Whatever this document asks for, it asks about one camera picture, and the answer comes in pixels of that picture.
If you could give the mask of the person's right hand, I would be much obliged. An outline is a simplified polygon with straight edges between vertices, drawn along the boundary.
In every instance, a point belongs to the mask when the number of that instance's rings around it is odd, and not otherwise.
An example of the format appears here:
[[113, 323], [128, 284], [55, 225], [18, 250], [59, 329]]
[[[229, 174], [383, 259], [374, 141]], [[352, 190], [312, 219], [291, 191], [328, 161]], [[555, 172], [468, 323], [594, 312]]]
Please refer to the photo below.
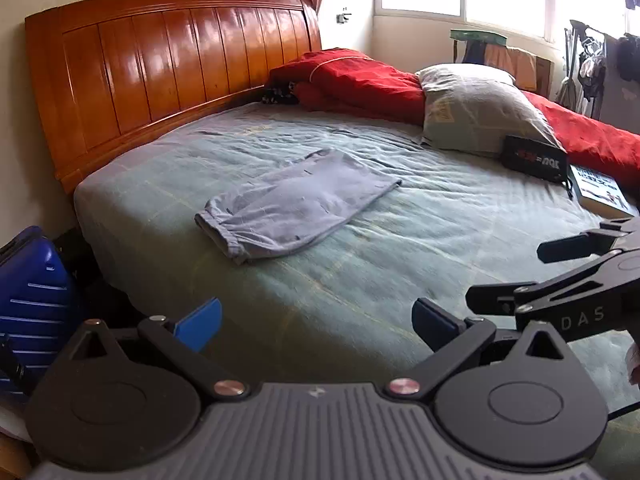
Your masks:
[[628, 382], [640, 386], [640, 348], [635, 342], [629, 347], [625, 356]]

